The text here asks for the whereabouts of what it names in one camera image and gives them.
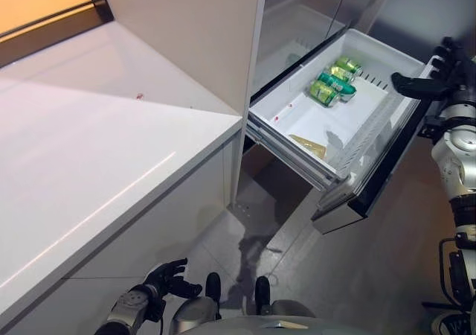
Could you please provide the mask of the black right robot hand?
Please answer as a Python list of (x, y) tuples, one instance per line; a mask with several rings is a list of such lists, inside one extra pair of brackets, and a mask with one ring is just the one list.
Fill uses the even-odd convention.
[(393, 88), (401, 95), (421, 101), (450, 101), (475, 105), (475, 62), (463, 45), (450, 36), (434, 49), (433, 70), (428, 78), (391, 75)]

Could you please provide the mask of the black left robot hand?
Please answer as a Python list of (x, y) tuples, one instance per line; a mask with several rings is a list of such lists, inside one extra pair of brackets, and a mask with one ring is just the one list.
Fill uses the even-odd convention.
[(171, 294), (183, 299), (194, 299), (200, 295), (203, 287), (184, 279), (187, 263), (188, 259), (182, 258), (161, 264), (147, 274), (144, 284), (153, 287), (161, 298)]

